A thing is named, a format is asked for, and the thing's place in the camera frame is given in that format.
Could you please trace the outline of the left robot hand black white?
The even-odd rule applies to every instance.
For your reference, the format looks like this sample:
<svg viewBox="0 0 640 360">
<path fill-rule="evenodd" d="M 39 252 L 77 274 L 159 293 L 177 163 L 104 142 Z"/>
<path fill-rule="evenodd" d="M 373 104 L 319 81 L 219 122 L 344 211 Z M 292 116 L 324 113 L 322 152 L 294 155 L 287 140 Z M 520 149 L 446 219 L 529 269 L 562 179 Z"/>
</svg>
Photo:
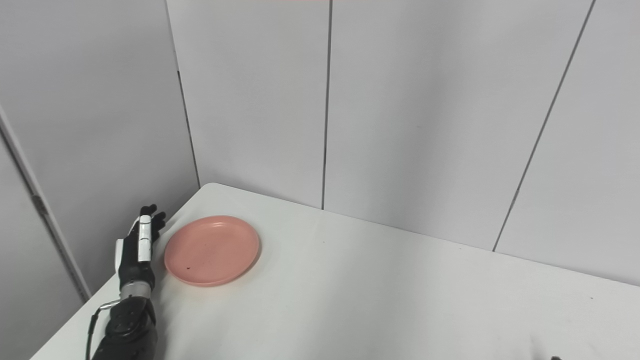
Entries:
<svg viewBox="0 0 640 360">
<path fill-rule="evenodd" d="M 166 213 L 157 212 L 158 206 L 155 203 L 145 205 L 140 209 L 139 216 L 135 219 L 128 235 L 122 239 L 121 254 L 118 256 L 119 265 L 116 270 L 119 279 L 119 289 L 126 285 L 142 282 L 147 284 L 151 290 L 155 288 L 156 277 L 151 265 L 153 250 L 160 237 L 160 231 L 166 226 Z M 140 252 L 140 222 L 146 229 L 143 233 L 149 235 L 148 246 L 142 249 L 144 255 L 139 259 Z"/>
</svg>

